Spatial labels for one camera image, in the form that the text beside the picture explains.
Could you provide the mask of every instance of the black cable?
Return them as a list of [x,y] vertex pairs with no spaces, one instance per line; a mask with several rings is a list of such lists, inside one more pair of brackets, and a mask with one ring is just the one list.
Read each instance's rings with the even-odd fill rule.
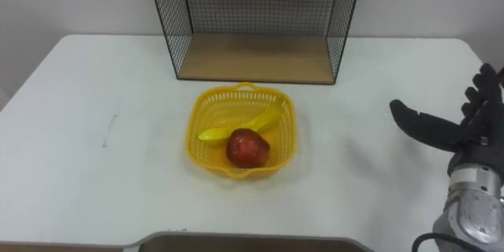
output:
[[458,239],[457,237],[443,234],[443,233],[425,233],[423,235],[418,236],[415,241],[413,241],[413,245],[411,246],[411,252],[418,252],[418,247],[422,242],[429,239],[439,239],[449,243],[457,244],[460,248],[470,251],[470,252],[485,252],[485,250],[479,248],[478,246],[474,246],[471,243],[467,243],[462,239]]

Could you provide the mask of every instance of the white wall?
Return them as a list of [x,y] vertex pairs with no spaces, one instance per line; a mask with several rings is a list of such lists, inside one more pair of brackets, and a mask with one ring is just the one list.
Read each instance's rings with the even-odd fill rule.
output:
[[[13,95],[69,33],[161,34],[153,0],[0,0],[0,85]],[[504,65],[504,0],[358,0],[351,35],[457,37]]]

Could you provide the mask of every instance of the white table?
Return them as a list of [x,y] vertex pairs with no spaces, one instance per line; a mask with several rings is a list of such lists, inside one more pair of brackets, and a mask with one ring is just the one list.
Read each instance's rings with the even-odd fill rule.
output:
[[162,37],[67,36],[0,113],[0,242],[233,233],[407,251],[442,211],[450,154],[404,135],[388,103],[459,121],[480,63],[457,39],[349,39],[335,86],[268,84],[295,103],[298,153],[235,182],[183,152],[195,99],[230,83],[176,80]]

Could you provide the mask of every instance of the basket handle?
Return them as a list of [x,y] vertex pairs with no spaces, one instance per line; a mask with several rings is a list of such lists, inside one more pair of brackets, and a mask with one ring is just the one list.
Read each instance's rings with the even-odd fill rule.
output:
[[249,82],[242,82],[242,83],[237,83],[236,85],[232,86],[231,87],[232,89],[234,90],[239,90],[239,89],[248,89],[250,88],[251,91],[257,91],[258,89],[260,89],[260,87],[254,85],[253,83],[249,83]]
[[227,169],[226,173],[234,179],[243,179],[250,174],[250,170],[246,169]]

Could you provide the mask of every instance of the basket rim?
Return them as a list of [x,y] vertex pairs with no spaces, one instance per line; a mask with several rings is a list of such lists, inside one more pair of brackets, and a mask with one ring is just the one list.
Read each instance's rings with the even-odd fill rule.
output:
[[[196,161],[196,159],[192,156],[191,154],[191,150],[189,149],[189,142],[190,142],[190,131],[192,129],[192,126],[193,126],[193,123],[195,122],[195,114],[196,114],[196,106],[200,105],[203,101],[203,99],[205,99],[206,97],[208,97],[209,95],[211,95],[212,93],[216,92],[216,91],[241,91],[240,88],[241,87],[249,87],[251,88],[251,90],[248,90],[248,91],[251,91],[251,92],[263,92],[263,91],[267,91],[269,93],[273,92],[273,93],[276,93],[278,95],[283,95],[284,99],[285,99],[285,102],[289,105],[289,107],[291,108],[291,123],[292,123],[292,151],[290,154],[288,154],[287,158],[285,159],[285,161],[279,163],[278,165],[274,165],[274,166],[269,166],[269,167],[263,167],[263,168],[255,168],[255,169],[240,169],[240,168],[230,168],[230,169],[226,169],[226,168],[222,168],[220,166],[215,166],[215,165],[206,165],[206,164],[202,164],[200,163],[199,161]],[[242,179],[242,178],[245,178],[247,176],[249,176],[250,174],[252,173],[255,173],[255,172],[273,172],[273,171],[277,171],[281,168],[283,168],[285,165],[287,165],[289,162],[292,161],[292,158],[294,157],[294,154],[297,150],[297,147],[298,147],[298,129],[297,129],[297,124],[296,124],[296,113],[295,113],[295,108],[294,108],[294,103],[292,102],[291,98],[285,94],[284,92],[282,91],[279,91],[275,88],[272,88],[272,87],[259,87],[253,83],[249,83],[249,82],[242,82],[242,83],[237,83],[236,85],[232,85],[232,86],[226,86],[226,87],[212,87],[210,89],[208,89],[207,91],[201,93],[198,98],[196,99],[195,103],[193,104],[193,107],[192,107],[192,111],[191,111],[191,115],[189,117],[189,124],[187,125],[187,130],[186,130],[186,137],[185,137],[185,143],[184,143],[184,151],[186,153],[186,155],[189,157],[189,159],[195,163],[197,166],[200,166],[204,169],[209,169],[209,170],[217,170],[217,171],[220,171],[220,172],[224,172],[227,176],[231,177],[231,178],[235,178],[235,179]],[[233,173],[232,170],[241,170],[242,172],[241,173]]]

